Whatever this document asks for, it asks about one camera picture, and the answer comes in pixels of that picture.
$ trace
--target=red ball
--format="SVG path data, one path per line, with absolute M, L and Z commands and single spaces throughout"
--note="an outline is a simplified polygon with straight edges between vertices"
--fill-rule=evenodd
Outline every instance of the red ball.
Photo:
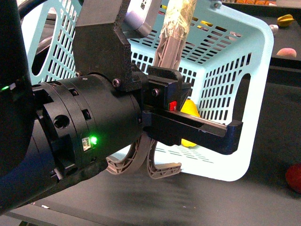
M 296 192 L 301 193 L 301 163 L 288 168 L 285 174 L 288 185 Z

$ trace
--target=pink object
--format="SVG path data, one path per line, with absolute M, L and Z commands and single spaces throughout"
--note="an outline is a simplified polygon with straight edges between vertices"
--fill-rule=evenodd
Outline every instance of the pink object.
M 277 52 L 277 56 L 296 57 L 297 52 L 293 48 L 282 48 Z

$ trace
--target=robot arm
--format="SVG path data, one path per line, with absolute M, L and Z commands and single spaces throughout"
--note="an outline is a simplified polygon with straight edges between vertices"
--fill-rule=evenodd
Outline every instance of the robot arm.
M 11 20 L 1 17 L 1 25 L 9 23 L 16 31 L 19 49 L 1 52 L 6 73 L 0 83 L 9 89 L 0 92 L 0 214 L 95 176 L 106 169 L 107 156 L 142 133 L 166 145 L 180 145 L 185 138 L 222 154 L 237 150 L 242 123 L 226 126 L 181 113 L 190 84 L 176 70 L 150 67 L 146 75 L 132 64 L 121 29 L 129 0 L 108 5 L 108 0 L 84 1 L 73 43 L 81 76 L 37 84 L 32 91 L 16 3 L 1 7 L 1 15 L 14 9 L 7 11 Z M 106 13 L 95 10 L 100 7 Z M 9 37 L 5 29 L 0 37 L 3 48 Z M 14 99 L 17 91 L 25 98 Z M 5 114 L 11 107 L 14 114 Z M 9 131 L 12 116 L 16 126 Z

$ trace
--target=green led light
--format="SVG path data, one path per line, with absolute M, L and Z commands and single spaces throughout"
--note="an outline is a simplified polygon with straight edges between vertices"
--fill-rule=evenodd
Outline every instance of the green led light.
M 90 141 L 92 144 L 96 145 L 97 144 L 97 137 L 91 137 Z
M 4 90 L 6 90 L 6 89 L 8 89 L 8 88 L 9 88 L 9 86 L 3 87 L 3 88 L 1 89 L 1 91 L 4 91 Z

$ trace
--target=yellow fruit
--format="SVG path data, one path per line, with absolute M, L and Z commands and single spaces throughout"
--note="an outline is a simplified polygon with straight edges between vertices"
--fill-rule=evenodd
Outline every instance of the yellow fruit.
M 277 25 L 280 27 L 288 27 L 294 21 L 295 21 L 295 19 L 293 18 L 293 16 L 290 14 L 287 14 L 287 15 L 281 16 L 277 19 Z
M 290 15 L 290 14 L 287 14 L 287 15 L 284 15 L 284 16 L 281 16 L 277 19 L 277 21 L 281 21 L 281 20 L 284 20 L 284 19 L 292 19 L 293 16 Z
M 186 114 L 190 114 L 190 115 L 193 115 L 193 116 L 196 116 L 196 117 L 200 117 L 200 115 L 198 113 L 198 109 L 197 109 L 196 105 L 194 104 L 194 102 L 192 100 L 186 100 L 185 101 L 185 103 L 184 103 L 184 105 L 181 109 L 181 112 L 186 113 Z M 185 140 L 185 139 L 182 139 L 181 144 L 184 147 L 194 147 L 194 146 L 197 145 L 197 144 L 195 144 L 193 142 L 190 142 L 188 140 Z

